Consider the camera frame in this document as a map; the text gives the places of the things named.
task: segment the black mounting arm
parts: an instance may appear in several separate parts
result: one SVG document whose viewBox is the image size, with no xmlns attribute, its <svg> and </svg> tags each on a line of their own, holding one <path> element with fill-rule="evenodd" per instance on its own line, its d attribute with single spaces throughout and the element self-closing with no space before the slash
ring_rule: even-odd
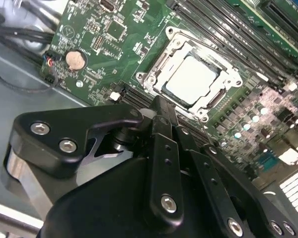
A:
<svg viewBox="0 0 298 238">
<path fill-rule="evenodd" d="M 77 186 L 90 138 L 97 155 L 134 155 Z M 42 207 L 50 210 L 38 238 L 298 238 L 219 148 L 197 147 L 160 96 L 140 111 L 112 105 L 20 115 L 4 166 L 43 218 Z"/>
</svg>

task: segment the ram slot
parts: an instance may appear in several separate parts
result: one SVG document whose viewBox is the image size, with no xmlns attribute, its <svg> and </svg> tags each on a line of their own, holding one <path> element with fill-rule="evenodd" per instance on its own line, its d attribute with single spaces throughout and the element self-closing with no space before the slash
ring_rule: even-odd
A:
<svg viewBox="0 0 298 238">
<path fill-rule="evenodd" d="M 255 49 L 251 44 L 245 45 L 245 43 L 234 36 L 234 34 L 230 33 L 226 30 L 222 25 L 215 22 L 210 16 L 205 14 L 199 7 L 195 4 L 192 4 L 190 1 L 185 1 L 185 7 L 194 13 L 197 17 L 203 19 L 208 25 L 210 25 L 213 29 L 219 32 L 229 43 L 231 43 L 234 47 L 239 49 L 247 59 L 250 59 L 253 62 L 253 65 L 258 65 L 263 70 L 263 72 L 269 75 L 271 78 L 278 78 L 280 72 L 274 69 L 275 65 L 270 62 L 270 66 L 267 66 L 269 62 L 267 61 L 269 57 L 264 56 L 259 50 Z"/>
<path fill-rule="evenodd" d="M 182 17 L 184 20 L 186 20 L 189 24 L 192 24 L 192 26 L 194 26 L 194 27 L 196 28 L 196 30 L 199 30 L 202 34 L 203 34 L 204 32 L 208 32 L 209 29 L 206 28 L 205 25 L 200 24 L 199 22 L 197 22 L 197 21 L 193 18 L 193 14 L 192 14 L 192 13 L 194 13 L 194 14 L 196 15 L 196 13 L 195 13 L 196 10 L 195 10 L 195 9 L 191 9 L 191 8 L 190 8 L 189 10 L 191 11 L 191 14 L 188 13 L 188 12 L 186 12 L 186 11 L 184 11 L 184 10 L 182 9 L 181 6 L 178 6 L 178 7 L 176 7 L 176 8 L 174 9 L 174 11 L 175 11 L 180 17 Z M 210 21 L 208 21 L 207 19 L 204 19 L 204 18 L 203 18 L 203 20 L 204 20 L 207 24 L 210 23 Z M 232 48 L 239 49 L 239 46 L 237 46 L 237 45 L 235 44 L 235 42 L 229 41 L 228 39 L 226 39 L 226 37 L 224 37 L 223 35 L 220 35 L 219 32 L 218 32 L 218 34 L 216 34 L 216 35 L 212 35 L 212 38 L 214 38 L 214 37 L 215 37 L 215 38 L 218 38 L 219 41 L 222 41 L 223 44 L 226 45 L 226 46 L 225 46 L 225 49 L 226 49 L 226 50 L 227 50 L 227 49 L 232 49 Z M 251 65 L 251 68 L 252 68 L 252 69 L 256 69 L 256 70 L 259 71 L 260 73 L 268 75 L 268 76 L 270 77 L 271 80 L 273 80 L 273 81 L 277 81 L 277 82 L 278 82 L 278 76 L 279 76 L 279 75 L 278 75 L 276 72 L 274 72 L 274 71 L 271 70 L 269 67 L 267 67 L 266 64 L 264 64 L 264 63 L 262 63 L 260 60 L 258 60 L 253 54 L 248 54 L 247 52 L 245 52 L 245 51 L 243 51 L 243 50 L 242 50 L 242 53 L 243 53 L 243 57 L 244 57 L 244 58 L 242 58 L 242 56 L 239 55 L 238 53 L 235 53 L 235 54 L 234 54 L 234 55 L 235 55 L 234 58 L 237 59 L 237 60 L 240 60 L 242 63 L 247 62 L 247 63 L 245 63 L 245 65 L 247 65 L 247 66 L 248 66 L 248 65 Z"/>
<path fill-rule="evenodd" d="M 287 68 L 287 72 L 284 72 L 284 74 L 288 74 L 289 72 L 291 73 L 296 73 L 298 67 L 294 64 L 292 64 L 289 60 L 281 56 L 278 52 L 273 50 L 272 47 L 267 47 L 270 46 L 267 42 L 263 41 L 261 38 L 257 37 L 257 35 L 250 34 L 248 30 L 245 28 L 241 28 L 235 23 L 234 21 L 231 20 L 231 17 L 227 15 L 224 11 L 219 8 L 216 3 L 218 1 L 213 0 L 206 0 L 201 2 L 201 0 L 198 0 L 201 4 L 206 6 L 209 11 L 212 12 L 213 18 L 215 20 L 219 19 L 223 23 L 227 24 L 231 29 L 234 29 L 238 35 L 240 35 L 242 38 L 244 38 L 247 43 L 251 44 L 252 47 L 256 48 L 258 51 L 262 52 L 264 54 L 264 57 L 267 59 L 271 60 L 272 63 L 280 70 L 284 71 L 284 68 Z"/>
<path fill-rule="evenodd" d="M 212 5 L 215 5 L 217 3 L 218 6 L 221 6 L 221 12 L 226 16 L 229 15 L 228 17 L 230 18 L 230 20 L 234 21 L 234 23 L 245 33 L 248 34 L 248 30 L 250 29 L 254 33 L 254 36 L 256 36 L 256 39 L 258 39 L 259 42 L 263 42 L 263 44 L 266 44 L 267 50 L 269 50 L 273 55 L 282 60 L 284 64 L 286 64 L 288 67 L 298 69 L 298 62 L 294 61 L 294 59 L 291 58 L 289 54 L 280 49 L 280 47 L 276 47 L 269 39 L 267 39 L 265 33 L 263 33 L 265 32 L 265 29 L 263 27 L 259 28 L 251 25 L 248 22 L 248 19 L 245 19 L 245 17 L 238 11 L 239 6 L 236 6 L 236 9 L 234 9 L 226 1 L 218 0 L 214 0 L 210 3 Z"/>
</svg>

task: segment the pcie slot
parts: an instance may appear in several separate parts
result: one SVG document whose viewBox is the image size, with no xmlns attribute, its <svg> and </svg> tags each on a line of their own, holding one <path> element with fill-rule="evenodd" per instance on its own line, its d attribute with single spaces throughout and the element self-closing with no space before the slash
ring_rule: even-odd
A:
<svg viewBox="0 0 298 238">
<path fill-rule="evenodd" d="M 231 16 L 227 15 L 220 7 L 218 7 L 220 5 L 222 8 L 224 8 L 222 2 L 220 3 L 217 0 L 205 0 L 203 2 L 201 0 L 198 0 L 198 1 L 201 4 L 205 5 L 208 8 L 208 10 L 210 10 L 214 14 L 214 16 L 215 16 L 215 12 L 213 11 L 213 9 L 217 11 L 219 14 L 217 14 L 216 17 L 213 16 L 213 18 L 220 19 L 222 22 L 226 23 L 228 26 L 234 29 L 241 37 L 246 39 L 248 42 L 251 42 L 253 44 L 253 47 L 256 47 L 257 50 L 260 50 L 261 52 L 266 54 L 265 57 L 267 59 L 273 60 L 273 64 L 275 64 L 280 70 L 283 70 L 284 68 L 288 67 L 288 72 L 289 71 L 292 73 L 296 72 L 295 69 L 298 69 L 298 67 L 294 65 L 290 60 L 280 55 L 279 52 L 273 50 L 273 48 L 276 48 L 276 47 L 274 47 L 271 43 L 258 37 L 256 34 L 256 30 L 254 30 L 253 27 L 248 26 L 249 29 L 253 30 L 256 37 L 250 34 L 249 31 L 246 30 L 245 28 L 240 27 L 237 23 L 235 23 L 231 19 Z"/>
<path fill-rule="evenodd" d="M 283 31 L 290 35 L 296 42 L 298 42 L 298 27 L 292 23 L 281 9 L 273 1 L 268 1 L 261 6 L 261 9 L 274 22 L 276 22 Z"/>
<path fill-rule="evenodd" d="M 188 8 L 192 13 L 195 13 L 196 10 L 195 9 L 191 9 L 190 6 L 185 5 L 186 8 Z M 197 30 L 199 30 L 202 34 L 204 32 L 209 31 L 209 29 L 205 29 L 205 26 L 200 24 L 199 22 L 197 22 L 196 20 L 193 19 L 193 17 L 186 11 L 184 11 L 182 9 L 181 6 L 179 6 L 177 9 L 175 9 L 175 12 L 182 17 L 184 20 L 186 20 L 188 23 L 192 24 Z M 208 19 L 202 18 L 207 24 L 210 23 L 210 21 Z M 223 42 L 223 39 L 226 39 L 226 37 L 224 36 L 219 36 L 219 35 L 212 35 L 212 37 L 210 38 L 210 40 L 213 40 L 213 38 L 216 37 L 218 38 L 218 40 Z M 236 46 L 236 44 L 232 41 L 227 40 L 234 48 L 238 49 L 239 46 Z M 225 48 L 227 49 L 231 49 L 232 46 L 230 46 L 228 43 L 223 42 L 223 44 L 225 44 Z M 251 68 L 255 68 L 258 71 L 260 71 L 262 74 L 266 74 L 268 75 L 272 80 L 274 80 L 275 78 L 278 78 L 278 74 L 276 72 L 274 72 L 273 70 L 271 70 L 270 68 L 268 68 L 265 64 L 263 64 L 260 60 L 258 60 L 257 58 L 255 58 L 252 54 L 248 55 L 249 53 L 247 52 L 242 52 L 244 55 L 244 58 L 241 57 L 241 55 L 239 55 L 238 53 L 234 52 L 234 58 L 239 59 L 242 63 L 246 64 L 246 65 L 252 65 Z"/>
<path fill-rule="evenodd" d="M 215 29 L 217 32 L 223 35 L 223 37 L 230 42 L 233 46 L 235 46 L 240 51 L 243 51 L 243 54 L 246 56 L 248 60 L 252 60 L 252 62 L 255 65 L 260 66 L 260 68 L 265 72 L 265 74 L 269 75 L 270 77 L 278 77 L 280 76 L 279 72 L 274 68 L 274 65 L 270 65 L 270 67 L 267 66 L 267 61 L 265 59 L 269 59 L 269 56 L 263 55 L 259 50 L 256 50 L 251 44 L 248 46 L 245 45 L 240 39 L 237 37 L 234 37 L 232 33 L 230 33 L 228 30 L 223 28 L 222 25 L 218 24 L 217 22 L 214 22 L 214 20 L 205 14 L 199 7 L 192 4 L 190 1 L 185 1 L 185 7 L 189 9 L 191 12 L 193 12 L 198 17 L 202 18 L 208 25 L 210 25 L 213 29 Z"/>
</svg>

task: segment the black plastic bracket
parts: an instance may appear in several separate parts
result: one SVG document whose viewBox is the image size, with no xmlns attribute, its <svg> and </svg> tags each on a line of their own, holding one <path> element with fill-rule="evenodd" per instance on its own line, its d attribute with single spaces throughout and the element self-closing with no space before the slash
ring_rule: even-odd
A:
<svg viewBox="0 0 298 238">
<path fill-rule="evenodd" d="M 175 231 L 184 218 L 178 145 L 172 140 L 170 122 L 175 110 L 162 97 L 156 97 L 153 104 L 158 110 L 151 126 L 144 218 L 166 234 Z"/>
<path fill-rule="evenodd" d="M 248 238 L 254 237 L 249 228 L 242 225 L 243 222 L 239 218 L 210 157 L 199 152 L 193 136 L 187 129 L 177 126 L 174 133 L 178 138 L 180 155 L 182 158 L 186 158 L 186 166 L 197 187 L 201 190 L 201 202 L 205 207 L 205 210 L 201 212 L 209 214 L 206 222 L 209 223 L 212 233 L 216 234 L 215 237 L 236 237 L 229 227 L 229 220 L 235 220 L 240 224 L 243 230 L 241 235 Z M 210 148 L 217 153 L 215 147 L 211 146 Z"/>
<path fill-rule="evenodd" d="M 142 120 L 142 114 L 127 104 L 25 113 L 14 120 L 10 145 L 18 157 L 56 178 L 68 178 L 85 157 L 89 138 L 102 138 L 114 128 L 137 127 Z M 33 133 L 31 125 L 36 122 L 46 124 L 49 133 Z M 60 149 L 65 139 L 75 143 L 72 153 Z"/>
</svg>

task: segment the green circuit board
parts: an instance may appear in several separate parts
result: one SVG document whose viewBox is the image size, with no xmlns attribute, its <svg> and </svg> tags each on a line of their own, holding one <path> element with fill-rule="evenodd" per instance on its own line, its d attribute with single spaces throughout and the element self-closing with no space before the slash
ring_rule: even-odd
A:
<svg viewBox="0 0 298 238">
<path fill-rule="evenodd" d="M 101 1 L 79 0 L 73 2 L 70 0 L 50 46 L 50 51 L 63 57 L 71 50 L 78 50 L 84 54 L 85 67 L 82 70 L 69 70 L 65 60 L 56 61 L 54 67 L 61 79 L 60 86 L 89 105 L 100 106 L 106 104 L 111 93 L 115 92 L 117 85 L 122 84 L 127 84 L 140 93 L 146 94 L 136 80 L 136 73 L 148 72 L 169 43 L 165 33 L 166 27 L 172 26 L 189 30 L 202 41 L 210 38 L 204 35 L 198 27 L 194 27 L 191 22 L 184 20 L 174 10 L 170 9 L 168 2 L 171 2 L 171 0 L 104 1 L 114 6 L 114 10 L 105 10 L 100 5 Z M 175 2 L 185 3 L 183 0 L 175 0 Z M 291 43 L 278 32 L 261 12 L 256 10 L 257 5 L 251 5 L 245 0 L 216 0 L 213 3 L 211 3 L 211 0 L 190 0 L 190 2 L 200 6 L 200 9 L 204 9 L 204 14 L 210 19 L 207 21 L 206 18 L 192 13 L 190 16 L 194 18 L 195 24 L 198 23 L 200 27 L 207 30 L 208 34 L 211 34 L 211 37 L 214 37 L 220 44 L 224 44 L 225 49 L 230 49 L 228 47 L 230 46 L 231 49 L 234 49 L 233 51 L 237 52 L 238 46 L 248 48 L 250 45 L 247 44 L 246 38 L 237 37 L 240 42 L 245 44 L 241 45 L 241 43 L 238 44 L 237 41 L 227 37 L 227 34 L 221 35 L 222 32 L 217 29 L 216 24 L 214 25 L 214 22 L 211 22 L 213 18 L 216 18 L 215 15 L 210 8 L 203 7 L 206 2 L 214 4 L 214 8 L 218 7 L 218 9 L 223 10 L 223 7 L 225 7 L 223 13 L 226 12 L 236 16 L 234 18 L 235 23 L 240 28 L 248 29 L 238 17 L 241 17 L 241 19 L 245 17 L 255 26 L 261 26 L 265 30 L 265 40 L 260 41 L 263 35 L 257 34 L 256 31 L 250 35 L 257 37 L 260 46 L 270 49 L 271 54 L 276 51 L 271 49 L 271 45 L 266 45 L 267 41 L 272 42 L 286 55 L 298 59 L 296 44 Z M 254 47 L 256 51 L 253 53 L 260 55 L 262 53 L 261 48 L 258 45 L 254 45 Z M 262 61 L 259 61 L 269 65 L 270 60 L 267 59 L 268 57 L 263 55 L 262 58 Z M 278 58 L 278 56 L 276 56 L 276 59 L 281 64 L 286 64 L 289 61 L 287 58 Z M 243 79 L 243 86 L 232 88 L 226 93 L 225 97 L 208 112 L 210 119 L 205 126 L 212 138 L 216 140 L 226 139 L 229 142 L 229 146 L 225 150 L 232 156 L 238 157 L 243 154 L 256 158 L 258 156 L 256 154 L 257 143 L 259 142 L 256 140 L 256 135 L 263 127 L 272 127 L 271 122 L 275 119 L 273 112 L 277 112 L 280 107 L 288 107 L 294 114 L 298 115 L 298 110 L 294 106 L 296 101 L 293 95 L 286 97 L 285 102 L 280 105 L 275 105 L 272 103 L 273 97 L 274 99 L 280 97 L 276 92 L 269 89 L 250 70 L 241 67 L 239 73 Z M 50 76 L 47 64 L 42 66 L 41 74 L 44 77 Z M 295 81 L 293 77 L 289 77 L 287 80 L 289 82 Z M 261 117 L 259 123 L 253 126 L 254 132 L 252 135 L 246 135 L 246 132 L 244 132 L 244 138 L 246 139 L 236 140 L 232 136 L 232 130 L 238 128 L 240 121 L 245 116 L 244 114 L 232 119 L 232 124 L 228 130 L 219 132 L 215 125 L 223 117 L 226 117 L 228 111 L 233 111 L 234 105 L 240 104 L 240 99 L 247 97 L 250 91 L 257 95 L 262 94 L 258 97 L 257 103 L 269 106 L 272 113 L 269 116 Z M 249 111 L 256 111 L 257 103 L 254 102 L 246 107 L 245 114 Z M 202 132 L 199 122 L 189 120 L 181 115 L 179 117 Z M 272 131 L 272 135 L 283 133 L 288 129 L 285 124 L 274 127 L 275 130 Z M 249 163 L 252 164 L 254 161 L 245 158 L 244 165 Z"/>
<path fill-rule="evenodd" d="M 164 0 L 149 1 L 147 10 L 136 0 L 116 2 L 118 12 L 108 13 L 97 1 L 69 1 L 50 46 L 61 55 L 70 49 L 86 55 L 84 70 L 69 71 L 64 61 L 55 67 L 63 79 L 61 87 L 90 105 L 104 104 L 111 88 L 121 81 L 139 87 L 136 70 L 149 70 L 168 42 L 163 30 L 179 23 Z M 42 74 L 47 73 L 44 65 Z M 78 80 L 83 82 L 80 88 Z"/>
</svg>

